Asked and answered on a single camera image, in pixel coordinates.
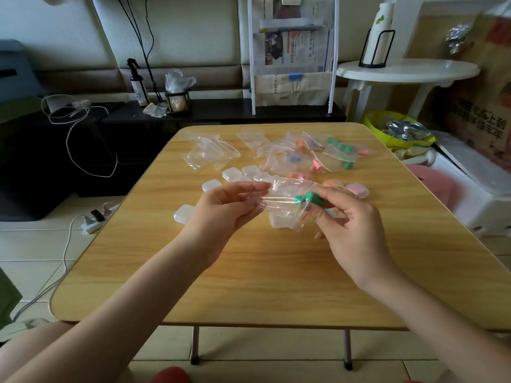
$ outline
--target hand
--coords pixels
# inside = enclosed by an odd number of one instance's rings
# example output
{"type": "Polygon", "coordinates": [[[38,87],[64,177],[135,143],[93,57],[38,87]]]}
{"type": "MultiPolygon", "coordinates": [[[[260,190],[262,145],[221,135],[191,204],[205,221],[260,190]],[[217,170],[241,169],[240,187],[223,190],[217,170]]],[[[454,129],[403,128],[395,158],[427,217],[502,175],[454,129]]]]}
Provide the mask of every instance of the hand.
{"type": "Polygon", "coordinates": [[[269,188],[265,182],[240,181],[210,189],[176,239],[211,266],[233,233],[262,212],[258,198],[269,188]]]}
{"type": "Polygon", "coordinates": [[[377,208],[343,188],[315,186],[311,191],[326,201],[325,208],[337,207],[348,216],[348,221],[335,219],[322,207],[310,205],[310,215],[335,259],[359,288],[369,292],[380,281],[402,274],[390,256],[377,208]]]}

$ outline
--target styrofoam lid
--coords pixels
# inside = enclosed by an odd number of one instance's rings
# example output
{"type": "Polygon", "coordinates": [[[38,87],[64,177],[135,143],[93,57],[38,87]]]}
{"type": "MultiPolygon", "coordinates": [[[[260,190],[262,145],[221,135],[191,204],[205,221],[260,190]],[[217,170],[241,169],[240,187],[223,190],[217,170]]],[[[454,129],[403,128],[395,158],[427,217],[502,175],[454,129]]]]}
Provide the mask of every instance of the styrofoam lid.
{"type": "Polygon", "coordinates": [[[486,192],[511,194],[511,174],[449,133],[433,131],[436,144],[468,177],[486,192]]]}

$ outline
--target power strip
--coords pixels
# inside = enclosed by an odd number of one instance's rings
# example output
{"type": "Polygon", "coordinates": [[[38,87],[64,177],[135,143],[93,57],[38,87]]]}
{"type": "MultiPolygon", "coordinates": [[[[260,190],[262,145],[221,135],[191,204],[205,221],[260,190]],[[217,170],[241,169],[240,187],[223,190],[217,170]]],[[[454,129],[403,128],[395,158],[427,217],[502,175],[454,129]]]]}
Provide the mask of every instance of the power strip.
{"type": "Polygon", "coordinates": [[[98,231],[101,227],[105,225],[105,223],[112,217],[113,213],[119,208],[119,204],[114,205],[113,207],[107,208],[103,206],[103,212],[101,214],[105,218],[105,220],[99,222],[96,219],[86,218],[85,223],[82,224],[82,230],[84,234],[92,234],[93,232],[98,231]]]}

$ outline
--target person's left hand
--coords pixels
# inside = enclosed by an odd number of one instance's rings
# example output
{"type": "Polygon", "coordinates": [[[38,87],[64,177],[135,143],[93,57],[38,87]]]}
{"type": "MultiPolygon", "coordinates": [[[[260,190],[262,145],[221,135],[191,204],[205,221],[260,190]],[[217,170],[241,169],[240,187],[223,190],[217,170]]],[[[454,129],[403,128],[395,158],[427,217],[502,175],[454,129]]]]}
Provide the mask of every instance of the person's left hand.
{"type": "Polygon", "coordinates": [[[268,193],[269,183],[239,181],[205,192],[195,212],[177,236],[211,266],[227,241],[262,211],[258,198],[268,193]]]}

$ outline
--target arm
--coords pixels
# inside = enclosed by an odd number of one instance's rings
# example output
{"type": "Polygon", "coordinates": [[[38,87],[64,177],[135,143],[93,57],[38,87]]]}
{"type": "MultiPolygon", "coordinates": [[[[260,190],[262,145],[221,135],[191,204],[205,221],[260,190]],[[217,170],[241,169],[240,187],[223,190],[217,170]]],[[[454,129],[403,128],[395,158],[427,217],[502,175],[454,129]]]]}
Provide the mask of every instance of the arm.
{"type": "Polygon", "coordinates": [[[114,381],[233,233],[261,212],[253,194],[268,187],[239,182],[206,192],[172,242],[7,382],[114,381]]]}
{"type": "Polygon", "coordinates": [[[511,349],[397,267],[375,207],[343,189],[317,187],[313,191],[327,200],[325,207],[338,207],[349,218],[339,223],[321,207],[311,205],[311,216],[337,261],[362,290],[393,310],[465,383],[509,380],[511,349]]]}

